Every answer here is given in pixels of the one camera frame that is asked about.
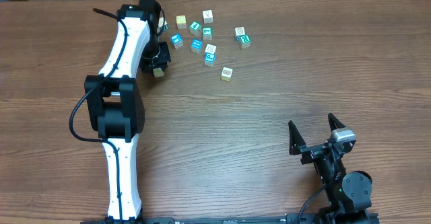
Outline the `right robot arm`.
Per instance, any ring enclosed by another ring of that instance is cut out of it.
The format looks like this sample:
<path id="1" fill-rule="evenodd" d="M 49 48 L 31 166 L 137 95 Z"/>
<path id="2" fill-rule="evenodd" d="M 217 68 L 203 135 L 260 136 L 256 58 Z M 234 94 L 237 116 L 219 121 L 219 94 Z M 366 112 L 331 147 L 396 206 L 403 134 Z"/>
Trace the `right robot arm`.
<path id="1" fill-rule="evenodd" d="M 372 178 L 363 171 L 347 173 L 341 158 L 349 153 L 356 142 L 356 134 L 341 123 L 332 113 L 328 114 L 330 137 L 324 143 L 308 146 L 296 125 L 289 121 L 290 155 L 301 155 L 303 165 L 311 163 L 323 186 L 302 205 L 292 217 L 296 223 L 377 224 L 377 214 L 370 214 L 372 206 Z M 329 205 L 318 213 L 306 217 L 308 204 L 321 192 L 326 192 Z"/>

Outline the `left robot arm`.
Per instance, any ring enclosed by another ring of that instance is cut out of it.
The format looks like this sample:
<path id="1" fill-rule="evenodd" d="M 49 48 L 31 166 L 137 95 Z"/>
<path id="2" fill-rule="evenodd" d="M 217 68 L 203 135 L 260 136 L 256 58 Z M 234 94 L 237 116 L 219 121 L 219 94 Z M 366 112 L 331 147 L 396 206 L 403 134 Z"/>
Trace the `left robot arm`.
<path id="1" fill-rule="evenodd" d="M 137 144 L 145 109 L 136 77 L 138 71 L 162 77 L 171 61 L 167 43 L 159 40 L 161 17 L 164 11 L 156 0 L 122 5 L 113 15 L 118 30 L 110 56 L 84 83 L 83 100 L 108 165 L 110 201 L 103 223 L 145 223 L 137 187 Z"/>

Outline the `white block yellow side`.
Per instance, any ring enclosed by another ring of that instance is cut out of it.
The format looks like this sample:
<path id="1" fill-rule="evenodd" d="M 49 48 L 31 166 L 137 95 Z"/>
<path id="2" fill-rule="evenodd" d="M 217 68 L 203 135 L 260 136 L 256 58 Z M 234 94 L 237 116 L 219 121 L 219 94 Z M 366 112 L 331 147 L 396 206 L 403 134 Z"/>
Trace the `white block yellow side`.
<path id="1" fill-rule="evenodd" d="M 232 80 L 232 73 L 233 73 L 233 69 L 224 67 L 222 69 L 222 74 L 221 74 L 222 80 L 231 81 Z"/>

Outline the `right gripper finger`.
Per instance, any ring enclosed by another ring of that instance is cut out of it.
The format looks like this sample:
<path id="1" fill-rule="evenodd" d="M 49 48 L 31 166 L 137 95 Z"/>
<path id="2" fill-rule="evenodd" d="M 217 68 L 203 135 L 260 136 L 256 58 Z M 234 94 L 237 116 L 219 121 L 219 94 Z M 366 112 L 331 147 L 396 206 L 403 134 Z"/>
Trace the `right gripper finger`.
<path id="1" fill-rule="evenodd" d="M 289 154 L 299 155 L 301 154 L 301 149 L 306 147 L 306 143 L 292 120 L 288 123 L 288 129 L 290 134 Z"/>
<path id="2" fill-rule="evenodd" d="M 333 113 L 328 114 L 328 121 L 331 131 L 337 130 L 340 128 L 345 128 L 345 125 L 341 123 Z"/>

